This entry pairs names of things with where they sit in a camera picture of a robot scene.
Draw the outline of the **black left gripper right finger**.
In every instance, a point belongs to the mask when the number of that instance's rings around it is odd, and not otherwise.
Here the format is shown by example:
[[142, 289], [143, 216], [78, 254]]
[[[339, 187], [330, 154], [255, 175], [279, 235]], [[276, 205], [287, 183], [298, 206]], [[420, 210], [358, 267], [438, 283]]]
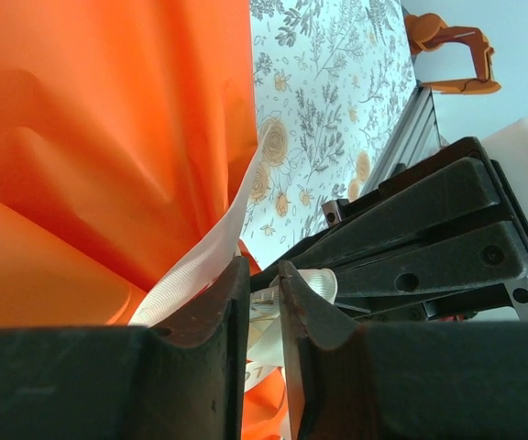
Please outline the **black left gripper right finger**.
[[362, 324], [279, 267], [295, 439], [528, 439], [528, 323]]

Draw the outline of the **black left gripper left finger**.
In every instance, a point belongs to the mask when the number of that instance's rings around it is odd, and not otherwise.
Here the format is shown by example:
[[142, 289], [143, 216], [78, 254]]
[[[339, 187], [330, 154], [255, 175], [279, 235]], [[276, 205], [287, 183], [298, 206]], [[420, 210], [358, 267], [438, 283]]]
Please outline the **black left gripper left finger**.
[[159, 324], [0, 329], [0, 439], [237, 439], [249, 267]]

